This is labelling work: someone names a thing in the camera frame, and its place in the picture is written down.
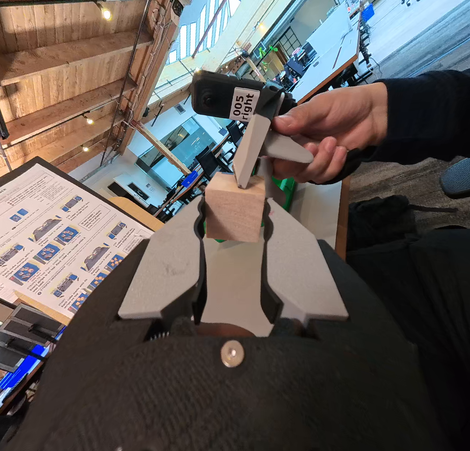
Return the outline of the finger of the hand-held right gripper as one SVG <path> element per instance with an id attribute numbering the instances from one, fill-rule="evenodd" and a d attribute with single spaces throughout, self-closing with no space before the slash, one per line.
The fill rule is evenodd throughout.
<path id="1" fill-rule="evenodd" d="M 271 120 L 254 114 L 233 159 L 233 173 L 240 189 L 246 189 L 261 148 L 270 131 Z"/>
<path id="2" fill-rule="evenodd" d="M 258 158 L 256 163 L 256 176 L 262 177 L 265 183 L 266 198 L 275 197 L 275 184 L 273 178 L 273 165 L 270 158 Z"/>

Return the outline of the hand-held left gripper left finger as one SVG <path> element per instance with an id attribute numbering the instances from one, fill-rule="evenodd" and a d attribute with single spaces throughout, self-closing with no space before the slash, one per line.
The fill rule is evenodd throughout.
<path id="1" fill-rule="evenodd" d="M 121 319 L 157 319 L 164 327 L 179 317 L 201 322 L 207 302 L 204 221 L 205 199 L 197 196 L 151 236 L 118 311 Z"/>

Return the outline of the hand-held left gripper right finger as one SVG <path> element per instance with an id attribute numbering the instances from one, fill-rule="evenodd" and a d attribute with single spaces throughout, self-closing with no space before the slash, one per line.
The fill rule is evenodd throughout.
<path id="1" fill-rule="evenodd" d="M 273 198 L 263 211 L 260 304 L 267 320 L 346 321 L 343 299 L 316 237 Z"/>

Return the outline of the person's right hand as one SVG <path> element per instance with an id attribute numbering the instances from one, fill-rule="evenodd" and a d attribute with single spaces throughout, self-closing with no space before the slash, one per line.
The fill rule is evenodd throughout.
<path id="1" fill-rule="evenodd" d="M 324 184 L 342 171 L 353 149 L 378 146 L 387 133 L 388 93 L 382 82 L 335 89 L 275 117 L 272 127 L 313 155 L 310 164 L 273 158 L 273 175 Z"/>

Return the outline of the long white background table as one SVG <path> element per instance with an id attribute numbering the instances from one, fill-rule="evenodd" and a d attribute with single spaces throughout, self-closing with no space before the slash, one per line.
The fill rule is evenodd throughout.
<path id="1" fill-rule="evenodd" d="M 351 20 L 343 3 L 310 35 L 307 42 L 318 57 L 292 90 L 298 104 L 327 90 L 332 81 L 358 59 L 360 20 L 361 16 Z"/>

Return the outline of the grey panel on tripod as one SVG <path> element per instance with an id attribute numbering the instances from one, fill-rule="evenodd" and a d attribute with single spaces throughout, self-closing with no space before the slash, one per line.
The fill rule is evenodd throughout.
<path id="1" fill-rule="evenodd" d="M 34 348 L 55 344 L 64 328 L 43 312 L 19 304 L 0 327 L 1 370 L 15 372 L 28 357 L 44 363 L 46 358 L 35 353 Z"/>

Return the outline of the person's grey shoe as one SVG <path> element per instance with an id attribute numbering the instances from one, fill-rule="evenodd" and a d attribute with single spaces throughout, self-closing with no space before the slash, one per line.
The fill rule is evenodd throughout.
<path id="1" fill-rule="evenodd" d="M 470 159 L 465 158 L 446 169 L 439 178 L 444 194 L 450 199 L 470 196 Z"/>

